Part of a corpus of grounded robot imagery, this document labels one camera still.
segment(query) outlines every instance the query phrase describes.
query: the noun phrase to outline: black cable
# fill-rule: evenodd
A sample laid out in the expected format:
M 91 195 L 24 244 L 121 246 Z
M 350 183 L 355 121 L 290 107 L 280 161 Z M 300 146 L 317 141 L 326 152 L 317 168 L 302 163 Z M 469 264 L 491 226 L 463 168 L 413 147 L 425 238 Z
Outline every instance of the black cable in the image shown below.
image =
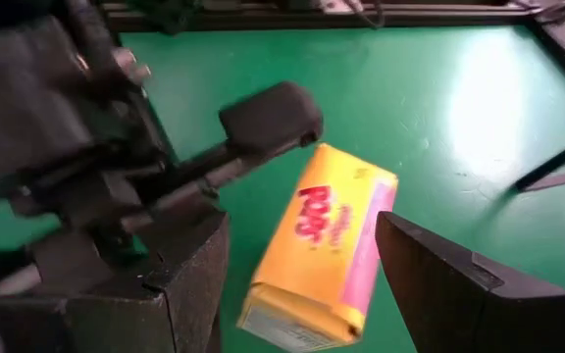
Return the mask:
M 383 13 L 383 4 L 381 0 L 374 0 L 374 8 L 376 9 L 378 18 L 377 22 L 370 20 L 370 18 L 368 18 L 368 16 L 364 14 L 363 11 L 359 11 L 359 9 L 357 9 L 356 6 L 354 6 L 354 4 L 352 3 L 352 0 L 343 0 L 343 2 L 359 19 L 366 23 L 371 29 L 379 29 L 385 25 L 385 15 Z

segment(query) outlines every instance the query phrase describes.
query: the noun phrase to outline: green surface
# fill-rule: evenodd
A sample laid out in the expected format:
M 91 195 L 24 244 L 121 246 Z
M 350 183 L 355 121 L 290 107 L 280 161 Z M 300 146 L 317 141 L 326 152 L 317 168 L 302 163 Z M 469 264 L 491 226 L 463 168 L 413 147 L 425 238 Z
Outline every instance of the green surface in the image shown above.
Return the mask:
M 123 39 L 151 67 L 147 89 L 179 157 L 225 138 L 220 107 L 280 80 L 296 81 L 323 108 L 325 141 L 399 175 L 397 214 L 565 286 L 565 186 L 499 200 L 513 180 L 565 147 L 565 74 L 526 29 L 140 33 Z M 227 353 L 279 351 L 234 324 L 311 154 L 292 151 L 222 190 L 232 219 L 222 302 Z M 0 205 L 0 247 L 52 224 L 13 221 Z M 383 274 L 363 340 L 338 351 L 415 351 Z

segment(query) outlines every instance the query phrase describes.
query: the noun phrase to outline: box label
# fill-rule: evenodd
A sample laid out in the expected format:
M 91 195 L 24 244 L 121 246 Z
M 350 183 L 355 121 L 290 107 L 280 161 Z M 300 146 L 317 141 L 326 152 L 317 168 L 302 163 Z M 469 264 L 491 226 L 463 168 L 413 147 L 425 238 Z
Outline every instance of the box label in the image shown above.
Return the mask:
M 323 334 L 261 307 L 250 307 L 242 328 L 289 352 L 310 352 L 338 346 Z

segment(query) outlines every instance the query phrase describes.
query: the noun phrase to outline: cardboard box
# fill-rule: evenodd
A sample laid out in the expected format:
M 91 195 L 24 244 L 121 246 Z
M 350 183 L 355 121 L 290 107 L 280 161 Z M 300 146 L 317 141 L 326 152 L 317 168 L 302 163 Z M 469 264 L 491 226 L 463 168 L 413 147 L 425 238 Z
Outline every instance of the cardboard box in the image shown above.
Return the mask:
M 396 175 L 327 144 L 315 155 L 252 278 L 238 325 L 290 352 L 363 332 L 379 266 L 375 227 Z

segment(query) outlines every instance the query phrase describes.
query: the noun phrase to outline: pink stripe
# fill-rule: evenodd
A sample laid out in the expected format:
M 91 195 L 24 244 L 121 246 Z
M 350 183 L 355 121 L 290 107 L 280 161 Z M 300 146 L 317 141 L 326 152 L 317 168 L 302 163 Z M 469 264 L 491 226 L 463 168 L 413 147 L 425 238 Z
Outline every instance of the pink stripe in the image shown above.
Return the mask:
M 348 270 L 341 300 L 366 315 L 379 269 L 379 249 L 375 229 L 379 211 L 391 211 L 396 190 L 378 182 L 359 234 L 352 264 Z

